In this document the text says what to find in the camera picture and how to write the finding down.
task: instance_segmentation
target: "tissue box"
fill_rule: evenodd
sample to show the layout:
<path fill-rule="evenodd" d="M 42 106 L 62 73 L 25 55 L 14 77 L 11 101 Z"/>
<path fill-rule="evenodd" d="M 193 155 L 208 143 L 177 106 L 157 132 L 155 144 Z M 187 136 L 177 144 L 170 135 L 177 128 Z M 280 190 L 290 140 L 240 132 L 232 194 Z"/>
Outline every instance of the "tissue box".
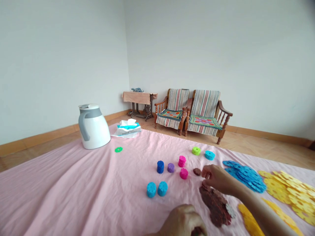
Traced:
<path fill-rule="evenodd" d="M 117 126 L 117 135 L 122 136 L 131 133 L 137 133 L 141 131 L 139 123 L 135 122 L 135 119 L 129 119 L 127 121 L 120 121 L 120 125 Z"/>

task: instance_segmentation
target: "gray kettle handle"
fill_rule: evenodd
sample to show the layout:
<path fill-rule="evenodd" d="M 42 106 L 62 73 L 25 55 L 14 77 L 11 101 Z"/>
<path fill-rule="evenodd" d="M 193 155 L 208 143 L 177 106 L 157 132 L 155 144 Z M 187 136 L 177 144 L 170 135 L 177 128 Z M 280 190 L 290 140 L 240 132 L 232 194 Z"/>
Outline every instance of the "gray kettle handle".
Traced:
<path fill-rule="evenodd" d="M 79 127 L 80 127 L 80 131 L 81 131 L 84 141 L 90 140 L 90 136 L 86 130 L 85 123 L 84 123 L 84 119 L 87 114 L 89 114 L 89 112 L 86 111 L 86 112 L 82 112 L 79 116 Z"/>

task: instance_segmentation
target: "wooden armchair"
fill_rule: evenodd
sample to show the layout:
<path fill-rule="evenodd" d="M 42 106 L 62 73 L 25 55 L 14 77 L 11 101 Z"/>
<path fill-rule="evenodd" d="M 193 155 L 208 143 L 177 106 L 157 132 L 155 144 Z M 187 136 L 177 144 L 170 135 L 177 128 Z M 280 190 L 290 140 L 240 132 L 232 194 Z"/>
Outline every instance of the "wooden armchair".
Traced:
<path fill-rule="evenodd" d="M 187 136 L 188 130 L 206 135 L 213 135 L 218 137 L 217 144 L 220 144 L 227 123 L 229 122 L 230 117 L 233 116 L 233 113 L 224 109 L 219 97 L 219 91 L 194 90 L 192 106 L 191 108 L 187 108 L 184 136 Z"/>
<path fill-rule="evenodd" d="M 172 89 L 167 92 L 163 102 L 155 103 L 155 128 L 157 124 L 171 127 L 182 134 L 187 107 L 191 105 L 192 99 L 188 99 L 189 89 Z"/>

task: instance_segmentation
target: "hand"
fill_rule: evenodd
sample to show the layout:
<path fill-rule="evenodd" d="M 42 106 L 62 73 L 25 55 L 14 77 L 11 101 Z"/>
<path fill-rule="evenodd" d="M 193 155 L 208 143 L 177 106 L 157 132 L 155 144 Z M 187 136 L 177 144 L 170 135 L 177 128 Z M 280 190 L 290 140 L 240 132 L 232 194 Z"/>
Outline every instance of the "hand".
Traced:
<path fill-rule="evenodd" d="M 244 184 L 217 165 L 204 166 L 201 176 L 206 178 L 202 182 L 204 185 L 213 187 L 223 194 L 235 196 L 238 191 L 245 190 Z"/>
<path fill-rule="evenodd" d="M 194 206 L 184 204 L 171 211 L 157 235 L 190 236 L 192 232 L 207 235 L 206 226 Z"/>

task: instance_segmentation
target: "purple block stack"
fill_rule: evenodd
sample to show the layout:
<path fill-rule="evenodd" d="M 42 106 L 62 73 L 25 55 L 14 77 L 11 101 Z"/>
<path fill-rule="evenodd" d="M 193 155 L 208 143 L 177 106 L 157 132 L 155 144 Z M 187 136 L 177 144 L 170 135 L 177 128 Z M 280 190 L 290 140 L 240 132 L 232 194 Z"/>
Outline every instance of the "purple block stack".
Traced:
<path fill-rule="evenodd" d="M 168 172 L 173 173 L 174 169 L 175 169 L 175 166 L 173 163 L 168 164 L 168 166 L 167 166 Z"/>

